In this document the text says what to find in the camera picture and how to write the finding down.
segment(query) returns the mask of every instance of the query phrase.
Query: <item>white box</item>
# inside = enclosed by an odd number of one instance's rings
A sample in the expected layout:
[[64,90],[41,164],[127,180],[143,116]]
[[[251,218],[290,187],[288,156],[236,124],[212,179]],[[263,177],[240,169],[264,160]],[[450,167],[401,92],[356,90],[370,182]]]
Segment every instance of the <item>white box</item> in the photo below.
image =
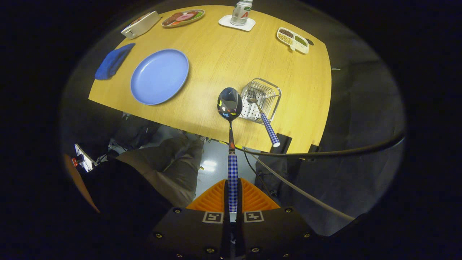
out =
[[129,26],[121,31],[121,34],[129,39],[134,39],[149,31],[149,29],[159,20],[160,16],[157,11],[149,12],[133,21]]

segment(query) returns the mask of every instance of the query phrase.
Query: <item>oval plate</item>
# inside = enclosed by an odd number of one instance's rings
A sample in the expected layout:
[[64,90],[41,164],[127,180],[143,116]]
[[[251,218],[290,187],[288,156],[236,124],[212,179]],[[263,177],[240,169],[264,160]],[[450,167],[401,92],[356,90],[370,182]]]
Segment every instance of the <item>oval plate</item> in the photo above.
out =
[[169,100],[183,86],[189,71],[188,58],[179,50],[165,49],[144,59],[135,69],[130,90],[137,101],[156,105]]
[[187,25],[187,24],[190,24],[190,23],[192,23],[192,22],[195,22],[195,21],[201,19],[201,18],[204,17],[204,15],[205,15],[205,11],[202,10],[202,9],[187,10],[187,11],[184,11],[184,12],[182,12],[182,13],[183,13],[183,14],[186,14],[186,13],[192,12],[192,11],[201,12],[202,15],[199,16],[199,17],[197,17],[197,18],[192,18],[191,20],[188,20],[188,21],[182,21],[182,22],[178,22],[178,23],[177,23],[177,22],[173,22],[173,23],[171,23],[171,24],[169,24],[169,25],[164,25],[164,22],[165,22],[168,18],[171,17],[171,16],[169,16],[167,19],[165,19],[165,20],[162,21],[161,25],[162,25],[162,27],[164,27],[164,28],[173,28],[173,27],[178,27],[178,26],[182,26],[182,25]]

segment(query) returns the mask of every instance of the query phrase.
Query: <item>metal basket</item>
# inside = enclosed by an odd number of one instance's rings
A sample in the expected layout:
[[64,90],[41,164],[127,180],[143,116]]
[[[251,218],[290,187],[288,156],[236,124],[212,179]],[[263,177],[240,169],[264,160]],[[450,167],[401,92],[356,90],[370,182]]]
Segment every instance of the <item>metal basket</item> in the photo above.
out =
[[281,89],[275,84],[261,78],[255,78],[249,82],[241,92],[242,112],[239,117],[263,124],[260,111],[255,103],[249,102],[247,91],[251,89],[255,92],[258,105],[271,122],[278,108],[281,99]]

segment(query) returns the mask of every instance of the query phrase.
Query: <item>fork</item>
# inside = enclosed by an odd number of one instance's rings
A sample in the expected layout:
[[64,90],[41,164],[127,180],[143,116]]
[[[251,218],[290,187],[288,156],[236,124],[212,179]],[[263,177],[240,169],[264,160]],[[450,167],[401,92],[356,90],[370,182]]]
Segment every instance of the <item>fork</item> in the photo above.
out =
[[271,143],[273,144],[273,147],[280,146],[281,143],[279,142],[278,137],[276,136],[273,128],[271,127],[268,118],[266,117],[265,113],[263,113],[263,111],[261,110],[261,107],[258,105],[258,100],[256,99],[255,91],[249,89],[248,94],[249,94],[249,96],[248,96],[247,100],[250,103],[254,103],[255,105],[257,105],[258,110],[260,111],[261,118],[263,120],[263,123],[265,124],[266,131],[268,132],[269,139],[271,139]]

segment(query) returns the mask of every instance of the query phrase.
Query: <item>pants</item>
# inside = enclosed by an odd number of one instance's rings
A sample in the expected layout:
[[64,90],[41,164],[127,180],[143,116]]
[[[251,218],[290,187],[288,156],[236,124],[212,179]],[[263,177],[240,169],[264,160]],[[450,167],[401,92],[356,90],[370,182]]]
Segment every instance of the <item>pants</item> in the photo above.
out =
[[186,136],[164,140],[158,147],[132,150],[116,157],[135,168],[175,207],[193,201],[204,143]]

